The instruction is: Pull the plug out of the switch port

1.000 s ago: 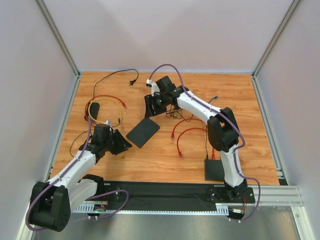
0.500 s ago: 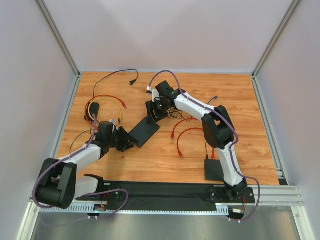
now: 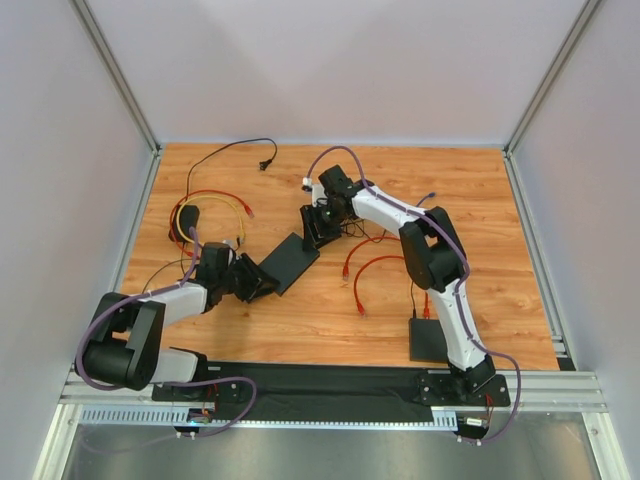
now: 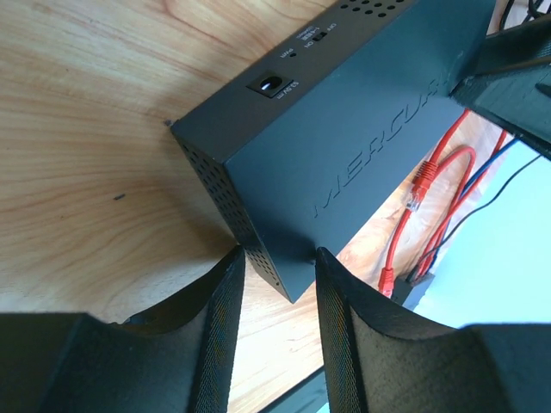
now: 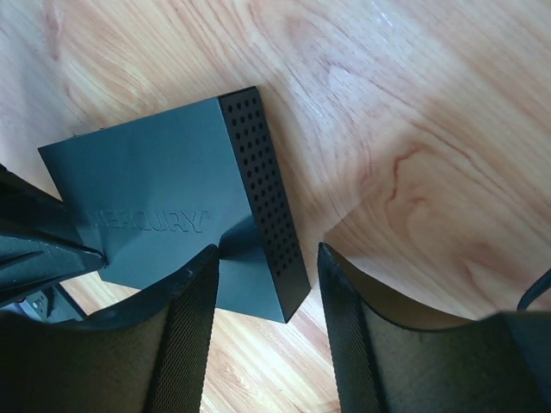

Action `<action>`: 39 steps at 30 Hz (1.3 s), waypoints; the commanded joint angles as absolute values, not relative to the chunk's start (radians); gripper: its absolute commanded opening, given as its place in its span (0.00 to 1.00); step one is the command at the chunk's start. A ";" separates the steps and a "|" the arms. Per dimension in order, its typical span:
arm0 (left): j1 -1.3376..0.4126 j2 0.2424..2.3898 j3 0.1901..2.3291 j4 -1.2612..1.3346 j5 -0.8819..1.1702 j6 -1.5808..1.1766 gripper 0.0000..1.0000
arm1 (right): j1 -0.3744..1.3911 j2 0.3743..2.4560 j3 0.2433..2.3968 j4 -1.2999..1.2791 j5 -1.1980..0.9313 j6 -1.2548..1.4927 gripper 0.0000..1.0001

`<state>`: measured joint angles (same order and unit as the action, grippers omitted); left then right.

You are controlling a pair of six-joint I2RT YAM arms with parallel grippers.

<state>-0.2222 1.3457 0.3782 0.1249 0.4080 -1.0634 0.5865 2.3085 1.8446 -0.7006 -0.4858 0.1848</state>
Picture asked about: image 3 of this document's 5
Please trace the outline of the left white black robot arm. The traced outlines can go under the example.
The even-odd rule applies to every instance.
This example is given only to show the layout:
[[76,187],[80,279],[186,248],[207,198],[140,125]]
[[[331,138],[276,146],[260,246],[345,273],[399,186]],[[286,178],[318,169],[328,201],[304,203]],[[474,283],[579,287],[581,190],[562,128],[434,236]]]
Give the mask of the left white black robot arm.
[[247,254],[209,242],[184,277],[137,295],[105,294],[75,356],[76,373],[97,390],[142,390],[149,384],[189,384],[202,356],[161,348],[166,326],[211,311],[226,295],[251,302],[276,292],[280,281]]

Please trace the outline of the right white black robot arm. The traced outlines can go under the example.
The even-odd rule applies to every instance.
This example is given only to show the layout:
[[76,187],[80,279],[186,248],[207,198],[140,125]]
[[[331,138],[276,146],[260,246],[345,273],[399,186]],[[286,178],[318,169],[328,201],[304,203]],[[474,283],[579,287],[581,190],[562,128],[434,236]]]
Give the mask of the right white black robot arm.
[[467,300],[467,257],[447,212],[421,210],[363,179],[355,182],[338,165],[324,171],[318,183],[305,177],[302,189],[311,194],[311,203],[300,209],[304,248],[319,249],[340,238],[348,220],[373,222],[395,235],[411,280],[436,309],[451,374],[468,392],[492,380],[493,359],[477,339]]

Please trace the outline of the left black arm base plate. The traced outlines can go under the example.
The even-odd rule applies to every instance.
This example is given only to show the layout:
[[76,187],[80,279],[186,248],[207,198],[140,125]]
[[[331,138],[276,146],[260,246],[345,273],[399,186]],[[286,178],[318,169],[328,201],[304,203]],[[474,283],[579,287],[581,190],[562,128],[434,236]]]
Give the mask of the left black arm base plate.
[[[206,370],[197,373],[194,382],[219,380],[228,377],[239,377],[243,371],[237,368]],[[178,386],[172,382],[155,384],[151,398],[156,402],[214,402],[222,399],[227,403],[238,403],[246,391],[241,381],[208,383],[202,386]]]

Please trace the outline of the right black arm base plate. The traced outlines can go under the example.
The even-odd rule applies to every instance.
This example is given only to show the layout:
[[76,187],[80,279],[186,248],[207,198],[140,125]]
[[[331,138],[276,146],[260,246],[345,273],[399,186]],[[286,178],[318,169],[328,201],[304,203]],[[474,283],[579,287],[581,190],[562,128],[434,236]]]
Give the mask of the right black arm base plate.
[[469,386],[448,370],[426,370],[415,377],[418,401],[426,406],[507,407],[511,397],[503,375],[480,386]]

